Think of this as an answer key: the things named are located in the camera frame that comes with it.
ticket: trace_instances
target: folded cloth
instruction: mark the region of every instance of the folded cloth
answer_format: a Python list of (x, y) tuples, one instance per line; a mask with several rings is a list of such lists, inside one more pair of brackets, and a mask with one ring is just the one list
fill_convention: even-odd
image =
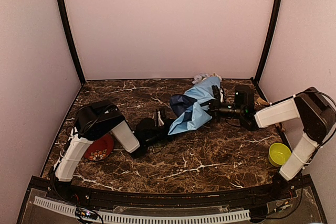
[(170, 126), (168, 135), (197, 130), (211, 120), (212, 117), (205, 112), (208, 105), (203, 104), (214, 99), (213, 85), (221, 87), (219, 77), (209, 77), (184, 94), (171, 97), (170, 106), (178, 118)]

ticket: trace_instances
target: red bowl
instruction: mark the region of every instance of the red bowl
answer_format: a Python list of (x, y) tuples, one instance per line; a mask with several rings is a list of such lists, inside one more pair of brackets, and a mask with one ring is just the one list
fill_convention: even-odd
[(98, 140), (94, 141), (93, 144), (86, 150), (84, 158), (90, 161), (101, 161), (111, 154), (114, 147), (114, 139), (108, 133)]

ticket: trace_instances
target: yellow bowl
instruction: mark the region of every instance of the yellow bowl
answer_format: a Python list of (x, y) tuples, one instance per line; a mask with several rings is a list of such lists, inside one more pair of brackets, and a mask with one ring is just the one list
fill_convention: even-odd
[(281, 143), (271, 145), (268, 150), (268, 160), (275, 167), (281, 167), (289, 159), (290, 149)]

